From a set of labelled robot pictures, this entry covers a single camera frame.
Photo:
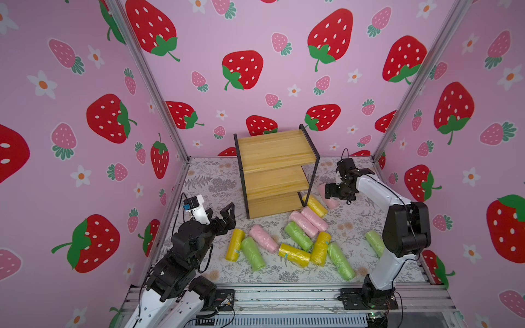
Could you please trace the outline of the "pink trash bag roll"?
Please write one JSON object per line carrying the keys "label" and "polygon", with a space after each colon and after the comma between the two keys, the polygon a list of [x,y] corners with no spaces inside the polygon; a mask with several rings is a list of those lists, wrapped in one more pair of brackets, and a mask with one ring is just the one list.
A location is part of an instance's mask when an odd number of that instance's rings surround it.
{"label": "pink trash bag roll", "polygon": [[264,250],[272,254],[278,253],[280,246],[260,225],[254,225],[249,232],[251,236]]}
{"label": "pink trash bag roll", "polygon": [[295,222],[310,238],[316,237],[319,233],[319,230],[303,214],[296,210],[290,214],[288,220]]}
{"label": "pink trash bag roll", "polygon": [[321,200],[323,201],[323,203],[327,206],[329,210],[337,209],[339,207],[339,201],[336,198],[331,198],[326,195],[325,186],[326,184],[322,183],[317,187]]}
{"label": "pink trash bag roll", "polygon": [[320,232],[325,232],[329,225],[318,216],[310,207],[306,206],[302,209],[301,214]]}

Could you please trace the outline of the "three-tier wooden shelf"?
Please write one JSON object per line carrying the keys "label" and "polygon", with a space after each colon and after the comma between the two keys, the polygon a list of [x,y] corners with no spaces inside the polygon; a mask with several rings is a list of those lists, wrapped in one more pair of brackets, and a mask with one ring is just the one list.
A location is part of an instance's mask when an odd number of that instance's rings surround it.
{"label": "three-tier wooden shelf", "polygon": [[307,206],[320,154],[304,125],[234,141],[248,219]]}

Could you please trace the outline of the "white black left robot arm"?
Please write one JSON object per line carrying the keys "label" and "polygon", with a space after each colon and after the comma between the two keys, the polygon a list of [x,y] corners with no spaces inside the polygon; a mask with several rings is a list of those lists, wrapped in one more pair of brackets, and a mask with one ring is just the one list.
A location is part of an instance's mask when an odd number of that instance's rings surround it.
{"label": "white black left robot arm", "polygon": [[235,291],[217,290],[202,273],[216,236],[235,229],[235,205],[231,202],[213,217],[207,209],[202,217],[182,223],[172,235],[172,248],[153,267],[139,290],[138,307],[121,327],[186,327],[192,321],[211,318],[212,312],[232,307]]}

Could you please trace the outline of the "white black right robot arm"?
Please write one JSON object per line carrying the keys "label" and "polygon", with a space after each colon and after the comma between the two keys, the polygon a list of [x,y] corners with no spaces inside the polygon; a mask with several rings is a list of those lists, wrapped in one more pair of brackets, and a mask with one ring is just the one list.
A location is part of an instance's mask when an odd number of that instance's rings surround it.
{"label": "white black right robot arm", "polygon": [[382,232],[385,245],[376,268],[368,274],[359,296],[363,304],[383,304],[395,292],[395,280],[407,261],[417,261],[431,244],[429,210],[423,202],[413,202],[383,183],[369,168],[360,169],[351,158],[341,159],[336,171],[340,183],[325,186],[325,197],[351,204],[356,194],[364,194],[386,213]]}

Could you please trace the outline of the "yellow trash bag roll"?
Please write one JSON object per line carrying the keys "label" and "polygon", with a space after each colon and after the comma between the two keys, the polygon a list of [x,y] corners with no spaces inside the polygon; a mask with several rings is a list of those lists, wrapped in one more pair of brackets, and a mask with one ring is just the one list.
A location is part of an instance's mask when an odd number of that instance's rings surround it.
{"label": "yellow trash bag roll", "polygon": [[331,243],[332,236],[327,232],[320,232],[314,243],[310,256],[310,262],[314,265],[324,267],[328,255],[328,246]]}
{"label": "yellow trash bag roll", "polygon": [[304,250],[299,250],[287,244],[281,244],[278,254],[300,267],[307,267],[310,263],[311,254]]}
{"label": "yellow trash bag roll", "polygon": [[324,218],[328,214],[328,209],[314,195],[304,196],[303,201],[306,206],[309,207],[317,216]]}
{"label": "yellow trash bag roll", "polygon": [[242,230],[235,228],[233,230],[231,240],[228,246],[228,250],[225,256],[225,259],[230,262],[236,262],[239,259],[240,253],[241,253],[241,244],[242,241],[245,239],[245,232]]}

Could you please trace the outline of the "green trash bag roll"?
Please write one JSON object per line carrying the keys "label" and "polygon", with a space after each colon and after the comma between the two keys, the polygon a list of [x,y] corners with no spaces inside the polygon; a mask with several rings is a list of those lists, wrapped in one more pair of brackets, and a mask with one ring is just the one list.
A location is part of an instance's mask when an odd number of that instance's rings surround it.
{"label": "green trash bag roll", "polygon": [[355,271],[337,243],[332,242],[328,245],[328,256],[343,280],[350,281],[354,279]]}
{"label": "green trash bag roll", "polygon": [[370,246],[373,248],[376,255],[379,258],[381,258],[385,250],[385,244],[383,242],[381,235],[374,230],[370,230],[365,234],[365,239],[368,241]]}
{"label": "green trash bag roll", "polygon": [[288,222],[284,230],[302,250],[310,251],[313,248],[314,243],[310,237],[294,221]]}
{"label": "green trash bag roll", "polygon": [[252,237],[243,239],[241,242],[241,251],[250,263],[253,271],[261,270],[266,267],[264,261],[255,240]]}

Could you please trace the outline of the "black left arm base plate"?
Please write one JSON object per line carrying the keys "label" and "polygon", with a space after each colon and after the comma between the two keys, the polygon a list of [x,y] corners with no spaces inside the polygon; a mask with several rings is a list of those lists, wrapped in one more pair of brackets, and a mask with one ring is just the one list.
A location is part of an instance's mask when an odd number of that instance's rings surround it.
{"label": "black left arm base plate", "polygon": [[209,292],[198,292],[199,300],[202,301],[202,312],[227,311],[235,303],[234,289],[219,289]]}

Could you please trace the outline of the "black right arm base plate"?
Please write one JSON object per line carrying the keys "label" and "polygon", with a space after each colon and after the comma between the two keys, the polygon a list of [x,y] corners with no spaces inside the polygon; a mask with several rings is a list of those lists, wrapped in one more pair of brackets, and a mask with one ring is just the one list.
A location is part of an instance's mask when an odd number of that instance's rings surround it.
{"label": "black right arm base plate", "polygon": [[369,291],[361,288],[340,289],[337,300],[345,310],[398,310],[399,304],[393,290]]}

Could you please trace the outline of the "aluminium frame rail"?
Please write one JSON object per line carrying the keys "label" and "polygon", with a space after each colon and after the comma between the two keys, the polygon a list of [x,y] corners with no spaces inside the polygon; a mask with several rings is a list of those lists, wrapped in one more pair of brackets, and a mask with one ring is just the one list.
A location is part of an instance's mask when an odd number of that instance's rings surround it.
{"label": "aluminium frame rail", "polygon": [[[425,283],[401,283],[394,292],[398,310],[345,310],[340,289],[357,284],[218,284],[234,289],[235,303],[186,327],[466,327],[447,291]],[[132,288],[112,327],[126,324],[138,307]]]}

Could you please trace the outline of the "right aluminium corner post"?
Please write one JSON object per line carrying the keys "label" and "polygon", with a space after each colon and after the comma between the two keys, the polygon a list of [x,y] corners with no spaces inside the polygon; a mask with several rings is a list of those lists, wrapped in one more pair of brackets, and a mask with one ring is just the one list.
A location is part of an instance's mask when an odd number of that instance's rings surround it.
{"label": "right aluminium corner post", "polygon": [[473,2],[469,0],[460,0],[453,3],[447,17],[444,19],[444,23],[436,34],[432,46],[428,50],[427,56],[422,63],[422,68],[418,71],[416,78],[403,96],[386,134],[381,140],[375,154],[372,156],[374,164],[379,163],[381,154],[386,151],[392,136],[403,122],[407,112],[418,97],[419,91],[421,91],[422,87],[428,80],[431,69],[437,64],[444,51],[447,49],[451,38],[461,25],[463,18],[469,11],[472,3]]}

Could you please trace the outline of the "aluminium corner post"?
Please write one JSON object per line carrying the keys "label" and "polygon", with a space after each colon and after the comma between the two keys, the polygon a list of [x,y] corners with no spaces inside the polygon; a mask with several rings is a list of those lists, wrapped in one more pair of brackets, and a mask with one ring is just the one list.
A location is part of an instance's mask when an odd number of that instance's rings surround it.
{"label": "aluminium corner post", "polygon": [[131,55],[140,71],[140,74],[142,75],[144,83],[146,84],[148,92],[150,93],[151,98],[157,107],[165,127],[167,128],[170,137],[180,154],[182,162],[188,164],[189,156],[187,151],[179,137],[179,134],[177,133],[176,125],[172,120],[172,116],[170,115],[168,106],[165,103],[165,99],[163,98],[156,80],[154,79],[153,73],[146,61],[146,58],[142,53],[142,48],[139,46],[139,43],[136,40],[130,21],[128,20],[125,13],[124,5],[121,1],[116,0],[109,0],[107,4],[112,11],[116,24],[127,43]]}
{"label": "aluminium corner post", "polygon": [[451,38],[461,25],[463,18],[469,11],[472,3],[473,2],[469,0],[460,0],[453,3],[447,17],[444,19],[444,23],[436,34],[432,46],[428,50],[427,56],[422,63],[422,68],[418,71],[416,78],[403,96],[386,134],[381,140],[375,154],[372,156],[374,164],[379,163],[381,154],[386,151],[392,136],[403,122],[407,112],[418,97],[419,91],[421,91],[422,87],[428,80],[431,69],[437,64],[444,51],[447,49]]}

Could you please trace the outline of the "left aluminium corner post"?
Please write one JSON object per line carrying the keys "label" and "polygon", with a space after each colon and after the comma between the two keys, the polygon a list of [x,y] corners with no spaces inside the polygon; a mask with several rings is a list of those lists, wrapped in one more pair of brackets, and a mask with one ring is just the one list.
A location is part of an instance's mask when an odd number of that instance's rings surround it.
{"label": "left aluminium corner post", "polygon": [[109,0],[107,4],[112,11],[116,24],[127,43],[131,55],[140,71],[140,74],[142,75],[144,83],[146,84],[148,92],[150,93],[151,98],[157,107],[165,127],[167,128],[170,137],[180,154],[182,162],[188,164],[189,156],[187,151],[179,137],[179,134],[177,133],[176,125],[172,120],[172,116],[170,115],[168,106],[165,103],[165,99],[163,98],[156,80],[154,79],[153,73],[146,61],[146,58],[142,53],[142,48],[139,46],[139,43],[136,40],[130,21],[128,20],[125,13],[124,5],[121,1],[116,0]]}

